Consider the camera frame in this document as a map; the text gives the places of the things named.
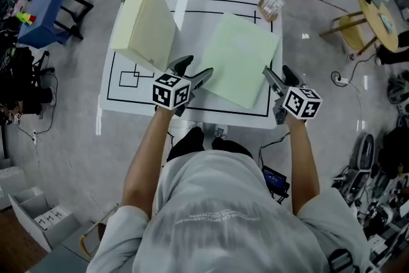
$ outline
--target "green sheet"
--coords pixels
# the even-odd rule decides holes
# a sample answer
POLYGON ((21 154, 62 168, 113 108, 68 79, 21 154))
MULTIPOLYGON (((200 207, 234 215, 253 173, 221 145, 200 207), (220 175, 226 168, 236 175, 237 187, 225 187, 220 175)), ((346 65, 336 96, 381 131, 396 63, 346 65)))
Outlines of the green sheet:
POLYGON ((251 108, 265 80, 279 37, 239 16, 225 13, 204 51, 198 72, 213 67, 202 88, 251 108))

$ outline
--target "concrete floor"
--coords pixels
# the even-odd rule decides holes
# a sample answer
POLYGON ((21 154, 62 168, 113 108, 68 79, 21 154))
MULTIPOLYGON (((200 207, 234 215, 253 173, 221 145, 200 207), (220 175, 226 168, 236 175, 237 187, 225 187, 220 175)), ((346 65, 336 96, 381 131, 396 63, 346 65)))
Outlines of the concrete floor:
MULTIPOLYGON (((134 153, 150 121, 147 116, 104 111, 102 135, 96 136, 95 122, 102 69, 112 25, 121 0, 88 0, 95 7, 81 26, 84 40, 70 39, 65 46, 49 47, 49 66, 56 68, 58 104, 50 131, 33 142, 16 126, 7 128, 8 149, 15 165, 24 169, 27 179, 38 185, 52 204, 62 203, 77 217, 98 219, 121 199, 122 183, 134 153)), ((323 188, 330 178, 348 164, 353 144, 364 130, 377 136, 394 127, 397 111, 386 98, 388 76, 408 65, 375 66, 373 61, 360 64, 353 82, 360 90, 362 117, 357 94, 352 86, 337 88, 330 73, 338 70, 349 77, 354 62, 346 58, 339 34, 325 39, 320 31, 344 12, 317 0, 284 0, 282 10, 284 63, 304 77, 310 87, 323 97, 318 117, 308 124, 314 158, 323 188), (367 76, 367 90, 363 76, 367 76)), ((325 0, 348 12, 359 10, 357 0, 325 0)), ((393 1, 388 4, 399 31, 406 28, 393 1)), ((367 40, 370 31, 366 30, 367 40)), ((374 53, 369 49, 362 59, 374 53)), ((48 77, 45 85, 54 84, 48 77)), ((42 120, 23 117, 21 127, 27 131, 47 128, 51 109, 42 120)), ((259 147, 279 139, 285 126, 275 130, 229 127, 228 138, 247 147, 257 158, 259 147)), ((265 163, 291 176, 289 140, 263 152, 265 163)), ((290 206, 290 200, 283 205, 290 206)))

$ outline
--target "wooden table leg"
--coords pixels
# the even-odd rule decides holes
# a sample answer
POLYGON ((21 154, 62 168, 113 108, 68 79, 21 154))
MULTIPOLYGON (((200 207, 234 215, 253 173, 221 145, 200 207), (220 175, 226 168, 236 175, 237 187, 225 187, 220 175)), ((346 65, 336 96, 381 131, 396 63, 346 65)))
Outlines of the wooden table leg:
POLYGON ((332 22, 335 22, 336 20, 339 20, 341 17, 344 17, 344 16, 354 17, 354 16, 358 16, 358 15, 361 15, 361 14, 363 14, 363 13, 362 12, 356 12, 356 13, 342 15, 340 17, 337 17, 337 18, 333 19, 332 22))
POLYGON ((362 54, 364 53, 364 51, 366 51, 366 49, 368 49, 370 46, 372 46, 372 45, 375 43, 375 41, 377 41, 377 39, 378 39, 378 38, 377 38, 376 36, 374 36, 374 37, 372 38, 372 40, 365 45, 364 48, 362 48, 361 50, 359 50, 359 52, 357 53, 357 56, 362 55, 362 54))
POLYGON ((335 29, 331 29, 331 30, 322 32, 322 33, 319 34, 319 36, 330 35, 331 33, 334 33, 336 31, 340 31, 340 30, 343 30, 343 29, 348 29, 349 27, 356 26, 358 24, 362 24, 362 23, 365 23, 365 22, 366 22, 366 19, 356 20, 355 22, 350 22, 348 24, 344 24, 342 26, 336 27, 335 29))

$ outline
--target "gray vacuum cleaner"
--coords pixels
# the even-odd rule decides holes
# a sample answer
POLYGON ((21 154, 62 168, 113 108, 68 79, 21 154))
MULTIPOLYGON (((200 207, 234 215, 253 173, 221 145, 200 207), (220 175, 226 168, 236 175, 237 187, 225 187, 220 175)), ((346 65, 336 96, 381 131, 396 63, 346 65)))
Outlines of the gray vacuum cleaner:
POLYGON ((374 138, 369 133, 360 136, 355 143, 350 159, 350 168, 346 173, 342 187, 339 189, 348 206, 354 202, 371 176, 374 146, 374 138))

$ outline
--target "blue table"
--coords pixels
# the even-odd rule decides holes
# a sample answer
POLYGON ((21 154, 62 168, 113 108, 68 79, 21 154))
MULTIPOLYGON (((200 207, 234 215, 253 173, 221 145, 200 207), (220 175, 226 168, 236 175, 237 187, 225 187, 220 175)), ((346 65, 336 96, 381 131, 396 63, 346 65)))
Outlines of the blue table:
POLYGON ((65 44, 70 35, 75 35, 82 39, 78 27, 74 25, 69 28, 56 21, 57 14, 60 8, 62 8, 68 12, 74 22, 77 23, 92 9, 93 5, 85 0, 74 0, 86 7, 79 15, 76 15, 62 6, 63 1, 64 0, 32 0, 27 12, 36 16, 36 20, 30 26, 22 25, 17 41, 39 49, 54 42, 65 44))

